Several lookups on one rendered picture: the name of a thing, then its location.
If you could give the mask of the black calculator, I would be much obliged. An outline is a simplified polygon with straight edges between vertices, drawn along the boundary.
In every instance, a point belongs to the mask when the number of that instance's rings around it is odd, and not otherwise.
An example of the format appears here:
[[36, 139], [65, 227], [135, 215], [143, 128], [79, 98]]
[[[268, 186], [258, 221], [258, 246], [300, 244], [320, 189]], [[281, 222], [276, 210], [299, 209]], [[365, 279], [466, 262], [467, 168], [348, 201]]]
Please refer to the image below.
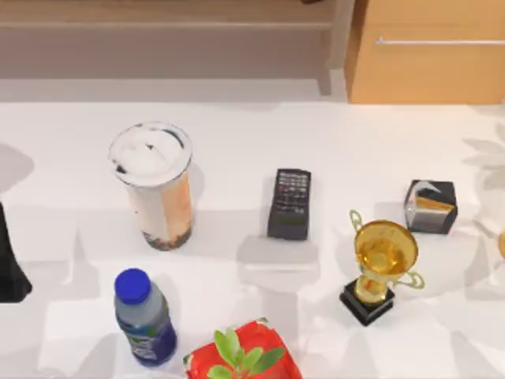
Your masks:
[[309, 235], [311, 173], [279, 168], [267, 222], [267, 236], [305, 241]]

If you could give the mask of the milk tea cup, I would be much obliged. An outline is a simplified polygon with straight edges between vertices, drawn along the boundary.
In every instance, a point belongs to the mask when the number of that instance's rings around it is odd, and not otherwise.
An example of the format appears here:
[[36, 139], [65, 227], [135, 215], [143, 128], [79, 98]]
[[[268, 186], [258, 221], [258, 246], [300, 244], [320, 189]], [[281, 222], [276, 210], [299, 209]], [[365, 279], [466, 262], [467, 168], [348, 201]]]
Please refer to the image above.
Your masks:
[[193, 227], [189, 135], [170, 123], [137, 123], [116, 136], [108, 159], [125, 185], [148, 245], [161, 251], [182, 246]]

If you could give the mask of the gold trophy with black base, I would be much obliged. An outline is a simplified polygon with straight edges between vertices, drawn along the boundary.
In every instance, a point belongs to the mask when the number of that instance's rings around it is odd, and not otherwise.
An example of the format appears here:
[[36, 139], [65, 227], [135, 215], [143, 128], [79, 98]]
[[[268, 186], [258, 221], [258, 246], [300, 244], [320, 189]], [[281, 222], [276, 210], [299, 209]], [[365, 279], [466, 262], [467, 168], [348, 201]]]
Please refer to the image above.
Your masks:
[[393, 307], [393, 287], [400, 284], [421, 290], [425, 280], [412, 270], [419, 249], [404, 226], [389, 220], [364, 223], [354, 209], [350, 210], [350, 220], [360, 275], [342, 289], [339, 298], [362, 325], [368, 326]]

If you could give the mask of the red plant pot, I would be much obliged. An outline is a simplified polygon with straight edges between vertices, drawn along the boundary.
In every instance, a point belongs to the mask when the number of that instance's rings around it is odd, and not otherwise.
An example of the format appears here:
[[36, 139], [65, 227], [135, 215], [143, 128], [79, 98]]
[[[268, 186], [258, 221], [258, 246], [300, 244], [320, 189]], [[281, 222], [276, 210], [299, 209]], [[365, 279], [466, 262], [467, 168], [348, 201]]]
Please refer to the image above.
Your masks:
[[303, 379], [266, 318], [216, 330], [211, 343], [183, 358], [187, 379]]

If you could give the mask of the green plant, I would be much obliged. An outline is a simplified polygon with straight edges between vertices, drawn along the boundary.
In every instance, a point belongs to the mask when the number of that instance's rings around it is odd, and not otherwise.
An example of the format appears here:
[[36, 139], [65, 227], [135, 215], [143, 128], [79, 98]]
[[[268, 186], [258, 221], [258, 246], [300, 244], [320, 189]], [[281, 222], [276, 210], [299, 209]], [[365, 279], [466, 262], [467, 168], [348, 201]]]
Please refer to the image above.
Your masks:
[[274, 367], [284, 356], [284, 347], [274, 347], [265, 351], [254, 347], [246, 351], [234, 329], [214, 332], [214, 345], [226, 365], [215, 364], [207, 373], [208, 379], [250, 379]]

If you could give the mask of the blue capped bottle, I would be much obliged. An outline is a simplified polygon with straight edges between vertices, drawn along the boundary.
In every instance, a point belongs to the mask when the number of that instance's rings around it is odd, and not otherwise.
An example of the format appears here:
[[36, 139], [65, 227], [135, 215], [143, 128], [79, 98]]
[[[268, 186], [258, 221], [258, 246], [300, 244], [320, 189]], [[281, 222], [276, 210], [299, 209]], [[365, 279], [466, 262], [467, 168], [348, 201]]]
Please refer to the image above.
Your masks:
[[167, 362], [177, 347], [177, 334], [167, 300], [148, 274], [127, 268], [114, 281], [114, 311], [134, 358], [144, 366]]

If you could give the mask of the open wooden shelf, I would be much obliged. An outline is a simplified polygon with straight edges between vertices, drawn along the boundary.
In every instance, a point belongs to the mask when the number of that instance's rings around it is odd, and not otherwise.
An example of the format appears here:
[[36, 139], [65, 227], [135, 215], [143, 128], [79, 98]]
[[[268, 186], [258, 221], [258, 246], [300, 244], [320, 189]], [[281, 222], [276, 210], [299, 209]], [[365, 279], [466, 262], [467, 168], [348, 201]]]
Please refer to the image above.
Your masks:
[[354, 2], [0, 0], [0, 79], [309, 79], [328, 95]]

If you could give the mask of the black and grey cube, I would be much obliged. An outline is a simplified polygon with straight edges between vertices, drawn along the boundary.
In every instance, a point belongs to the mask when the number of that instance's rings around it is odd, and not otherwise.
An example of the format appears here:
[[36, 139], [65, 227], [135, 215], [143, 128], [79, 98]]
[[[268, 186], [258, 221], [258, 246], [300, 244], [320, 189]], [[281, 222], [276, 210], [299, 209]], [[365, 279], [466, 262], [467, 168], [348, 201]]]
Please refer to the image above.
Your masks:
[[458, 215], [455, 185], [415, 179], [407, 190], [403, 208], [409, 231], [448, 235]]

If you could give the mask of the wooden cupboard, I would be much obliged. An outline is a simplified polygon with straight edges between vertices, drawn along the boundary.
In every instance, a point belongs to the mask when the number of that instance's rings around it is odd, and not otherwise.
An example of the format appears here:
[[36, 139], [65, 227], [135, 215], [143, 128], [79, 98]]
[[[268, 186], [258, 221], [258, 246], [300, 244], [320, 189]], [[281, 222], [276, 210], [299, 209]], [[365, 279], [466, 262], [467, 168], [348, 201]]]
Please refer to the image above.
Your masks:
[[505, 40], [505, 0], [355, 0], [344, 74], [362, 104], [505, 102], [505, 46], [375, 45], [392, 40]]

